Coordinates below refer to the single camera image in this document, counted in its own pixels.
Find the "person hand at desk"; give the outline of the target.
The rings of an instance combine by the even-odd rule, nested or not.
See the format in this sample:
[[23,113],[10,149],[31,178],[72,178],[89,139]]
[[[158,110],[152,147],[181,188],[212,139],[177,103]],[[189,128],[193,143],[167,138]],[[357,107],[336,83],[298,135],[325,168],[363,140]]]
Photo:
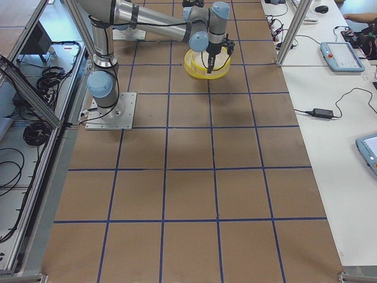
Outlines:
[[364,23],[364,24],[371,24],[374,22],[375,18],[377,17],[376,12],[366,12],[366,13],[351,13],[351,14],[343,14],[344,19]]

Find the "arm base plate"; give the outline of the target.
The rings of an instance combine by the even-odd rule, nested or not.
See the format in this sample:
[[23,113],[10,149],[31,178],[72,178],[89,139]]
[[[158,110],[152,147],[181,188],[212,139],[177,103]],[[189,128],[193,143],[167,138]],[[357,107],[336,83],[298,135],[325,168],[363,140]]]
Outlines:
[[88,122],[85,124],[86,130],[131,130],[133,128],[133,118],[135,112],[137,93],[120,93],[120,98],[116,107],[104,117],[109,110],[98,107],[92,99],[91,107],[96,110],[88,113]]
[[113,29],[114,41],[144,41],[146,32],[140,29],[127,28],[124,30]]

